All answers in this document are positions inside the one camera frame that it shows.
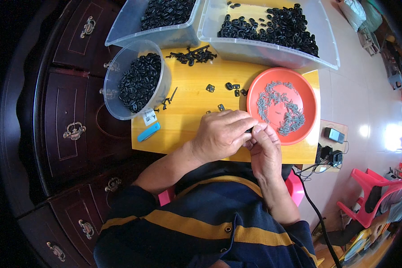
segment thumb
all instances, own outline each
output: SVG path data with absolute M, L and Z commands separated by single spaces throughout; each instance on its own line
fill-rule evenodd
M 273 142 L 270 137 L 267 135 L 265 131 L 259 125 L 253 127 L 252 130 L 253 138 L 257 141 L 257 143 L 266 151 L 273 150 Z

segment white bag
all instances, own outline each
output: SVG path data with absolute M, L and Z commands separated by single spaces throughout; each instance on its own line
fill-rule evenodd
M 366 13 L 362 5 L 357 0 L 344 0 L 338 3 L 338 6 L 347 18 L 348 23 L 357 32 L 360 25 L 366 20 Z

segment fingernail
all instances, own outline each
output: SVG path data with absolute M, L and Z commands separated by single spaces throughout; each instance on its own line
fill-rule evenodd
M 254 133 L 259 133 L 259 131 L 261 131 L 261 126 L 259 126 L 259 125 L 254 126 L 252 129 L 252 132 L 254 132 Z

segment wooden table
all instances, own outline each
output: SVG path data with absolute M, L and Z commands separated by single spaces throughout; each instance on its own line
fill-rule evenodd
M 343 153 L 346 153 L 346 147 L 348 148 L 348 145 L 346 142 L 344 142 L 343 144 L 340 144 L 338 142 L 334 142 L 331 139 L 328 139 L 324 136 L 325 134 L 325 127 L 330 127 L 333 128 L 341 133 L 344 134 L 344 141 L 347 140 L 347 136 L 348 136 L 348 126 L 343 125 L 343 124 L 339 124 L 339 123 L 335 123 L 335 122 L 331 122 L 331 121 L 326 121 L 326 120 L 320 120 L 320 133 L 319 133 L 319 137 L 318 137 L 318 142 L 320 143 L 320 145 L 322 147 L 325 146 L 329 146 L 332 148 L 332 151 L 336 151 L 336 150 L 340 150 Z M 300 170 L 304 170 L 306 168 L 308 168 L 311 165 L 303 165 L 302 167 L 298 167 Z M 316 168 L 316 172 L 339 172 L 341 165 L 337 167 L 332 167 L 329 164 L 326 165 L 319 165 Z
M 216 53 L 213 47 L 209 51 Z M 163 49 L 164 56 L 170 52 L 187 53 L 185 48 Z M 165 58 L 165 62 L 172 73 L 172 84 L 168 97 L 171 97 L 174 89 L 178 87 L 171 104 L 166 110 L 157 113 L 161 130 L 156 132 L 146 141 L 138 142 L 137 136 L 147 127 L 142 117 L 132 120 L 132 148 L 135 150 L 155 153 L 171 153 L 184 142 L 195 137 L 201 117 L 206 111 L 219 111 L 217 105 L 223 104 L 226 109 L 246 111 L 247 97 L 242 94 L 234 96 L 233 90 L 227 90 L 225 84 L 240 84 L 241 89 L 248 90 L 252 81 L 261 72 L 271 68 L 264 65 L 243 63 L 235 61 L 223 61 L 218 55 L 213 61 L 207 63 L 195 63 L 192 67 L 181 64 L 176 58 Z M 283 146 L 283 163 L 308 164 L 314 163 L 317 151 L 317 142 L 320 130 L 320 88 L 318 72 L 312 71 L 303 74 L 303 77 L 311 84 L 317 99 L 317 117 L 311 133 L 301 142 Z M 212 84 L 216 87 L 213 93 L 206 91 L 206 86 Z M 235 155 L 225 160 L 250 162 L 249 151 L 242 147 Z

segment blue utility knife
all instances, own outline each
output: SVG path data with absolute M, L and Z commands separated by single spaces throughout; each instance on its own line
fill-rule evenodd
M 150 138 L 153 134 L 155 134 L 156 131 L 161 129 L 161 125 L 159 122 L 156 122 L 152 126 L 150 126 L 147 130 L 143 131 L 138 137 L 137 141 L 142 142 Z

